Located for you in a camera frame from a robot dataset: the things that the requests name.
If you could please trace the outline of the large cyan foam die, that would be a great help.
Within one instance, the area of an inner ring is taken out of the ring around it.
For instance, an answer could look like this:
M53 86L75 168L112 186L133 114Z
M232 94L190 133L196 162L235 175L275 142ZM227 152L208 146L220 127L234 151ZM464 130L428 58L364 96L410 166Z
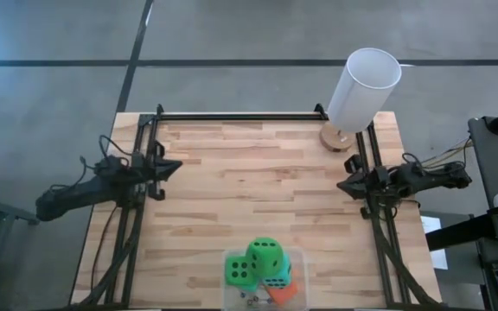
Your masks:
M291 284L291 261L288 253L284 254L283 264L279 272L273 276L263 277L261 282L270 288L284 289Z

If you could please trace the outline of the white paper sheet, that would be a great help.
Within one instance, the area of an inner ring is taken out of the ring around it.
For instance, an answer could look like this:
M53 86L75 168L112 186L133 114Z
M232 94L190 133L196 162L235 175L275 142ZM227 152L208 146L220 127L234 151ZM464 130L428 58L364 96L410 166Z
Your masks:
M425 233L434 232L441 228L441 221L439 218L421 216L421 221ZM430 251L430 255L435 269L447 270L449 268L445 250Z

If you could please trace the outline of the table lamp with wooden base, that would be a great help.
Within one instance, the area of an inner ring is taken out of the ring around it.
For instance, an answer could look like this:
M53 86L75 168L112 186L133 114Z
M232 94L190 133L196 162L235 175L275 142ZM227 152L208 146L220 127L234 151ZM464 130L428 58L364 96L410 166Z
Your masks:
M349 55L325 110L328 121L319 131L322 146L330 152L350 149L401 77L401 65L387 51L360 48Z

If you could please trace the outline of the black aluminium table frame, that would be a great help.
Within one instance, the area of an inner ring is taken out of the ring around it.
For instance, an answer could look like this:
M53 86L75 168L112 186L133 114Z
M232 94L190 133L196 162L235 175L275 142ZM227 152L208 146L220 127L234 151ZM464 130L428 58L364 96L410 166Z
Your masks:
M321 113L119 113L112 153L151 138L183 165L146 200L137 253L119 270L111 301L130 308L220 308L224 257L257 237L303 250L313 308L383 307L399 296L376 252L362 202L336 184L346 155L319 141Z

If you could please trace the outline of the large green foam die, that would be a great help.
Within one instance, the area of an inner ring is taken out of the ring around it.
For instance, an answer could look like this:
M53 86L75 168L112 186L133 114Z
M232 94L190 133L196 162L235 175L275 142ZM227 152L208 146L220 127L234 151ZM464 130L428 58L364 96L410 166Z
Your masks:
M259 280L245 256L228 256L225 261L225 280L228 285L255 288Z
M246 248L246 259L258 277L274 276L282 268L284 251L273 238L255 238Z

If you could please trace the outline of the black beam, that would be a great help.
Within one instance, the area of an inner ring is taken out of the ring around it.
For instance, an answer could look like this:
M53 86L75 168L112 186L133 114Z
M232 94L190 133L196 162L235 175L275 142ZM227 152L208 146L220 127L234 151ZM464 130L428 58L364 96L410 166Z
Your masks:
M430 251L446 249L484 239L498 242L498 208L479 217L447 226L425 234Z

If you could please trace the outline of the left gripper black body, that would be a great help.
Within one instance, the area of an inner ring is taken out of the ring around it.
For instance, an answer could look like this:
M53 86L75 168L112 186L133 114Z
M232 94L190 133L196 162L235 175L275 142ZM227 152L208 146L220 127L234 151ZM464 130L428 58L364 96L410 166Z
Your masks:
M156 169L150 162L150 154L143 155L139 151L131 154L131 167L142 182L150 184L152 178L156 176Z

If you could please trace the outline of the large orange foam die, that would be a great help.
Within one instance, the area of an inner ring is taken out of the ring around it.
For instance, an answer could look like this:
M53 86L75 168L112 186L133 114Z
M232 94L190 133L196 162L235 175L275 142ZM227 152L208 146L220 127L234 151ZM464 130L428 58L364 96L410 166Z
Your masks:
M306 306L306 282L294 279L284 288L265 287L272 302L280 307L305 307Z

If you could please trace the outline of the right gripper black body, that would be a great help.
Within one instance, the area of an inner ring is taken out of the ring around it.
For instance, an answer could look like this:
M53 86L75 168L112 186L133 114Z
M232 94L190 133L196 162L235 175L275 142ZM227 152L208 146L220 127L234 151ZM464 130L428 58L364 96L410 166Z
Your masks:
M387 197L390 183L388 169L385 167L375 167L372 171L361 172L361 184L363 189L360 194L361 199L368 195L376 197Z

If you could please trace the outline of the clear plastic container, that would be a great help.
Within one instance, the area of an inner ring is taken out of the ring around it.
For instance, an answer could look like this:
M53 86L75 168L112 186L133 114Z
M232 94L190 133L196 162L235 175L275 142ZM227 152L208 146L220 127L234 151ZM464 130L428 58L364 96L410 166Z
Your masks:
M291 260L291 280L301 279L306 282L306 306L288 306L280 307L274 303L267 303L267 298L270 296L265 291L265 285L260 283L254 290L242 289L228 285L223 276L220 280L221 285L221 298L220 309L221 311L308 311L310 308L310 294L309 294L309 273L306 256L302 249L296 247L284 248L284 252L288 253ZM240 293L245 293L246 298L240 298ZM259 301L254 301L252 298L257 296ZM247 300L252 300L253 304L248 306Z

